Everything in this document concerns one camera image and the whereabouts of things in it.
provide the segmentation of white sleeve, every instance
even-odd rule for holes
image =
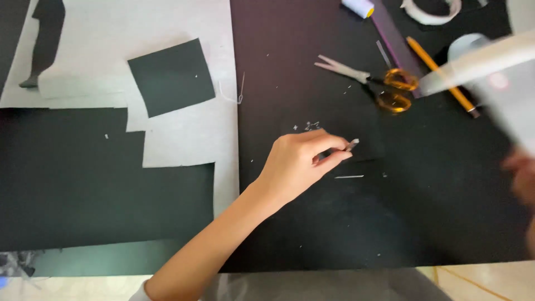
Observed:
[[[146,281],[143,281],[143,283],[141,283],[139,290],[137,290],[128,301],[151,301],[145,293],[145,282]]]

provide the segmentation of black paper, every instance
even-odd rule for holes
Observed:
[[[213,163],[142,168],[144,132],[126,120],[0,110],[0,251],[191,238],[213,219]]]
[[[216,97],[199,39],[128,61],[149,117]]]
[[[280,130],[281,135],[284,135],[320,128],[347,141],[359,139],[359,143],[351,151],[353,157],[346,162],[373,160],[385,155],[378,127],[377,108],[373,104],[287,113],[282,118]]]
[[[19,84],[21,88],[37,87],[37,77],[56,59],[65,19],[63,1],[39,0],[32,18],[39,20],[39,33],[33,51],[32,71],[29,78]]]

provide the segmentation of pencil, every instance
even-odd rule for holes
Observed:
[[[433,61],[433,59],[425,52],[425,50],[411,37],[407,37],[407,43],[409,46],[416,52],[416,54],[425,62],[425,64],[431,69],[431,71],[439,70],[438,65]],[[464,107],[466,112],[470,113],[473,118],[479,117],[479,112],[476,110],[476,107],[464,97],[463,93],[457,87],[450,88],[449,91],[455,96],[459,103]]]

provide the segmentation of thread spool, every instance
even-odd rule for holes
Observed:
[[[361,18],[366,19],[373,13],[373,3],[368,0],[342,0],[342,4]]]

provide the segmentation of person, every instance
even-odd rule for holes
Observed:
[[[233,251],[260,223],[320,180],[340,162],[350,158],[351,152],[343,151],[348,144],[346,139],[328,134],[325,130],[289,134],[277,139],[260,176],[235,202],[147,280],[131,297],[131,301],[329,300],[361,297],[450,300],[416,269],[399,269],[393,272],[376,270],[217,274]],[[328,149],[333,152],[320,160],[318,154]],[[513,191],[526,204],[535,204],[535,161],[526,153],[517,150],[504,161],[503,167],[515,175]],[[528,233],[528,244],[535,250],[535,222],[531,223]],[[322,289],[329,286],[337,289]]]

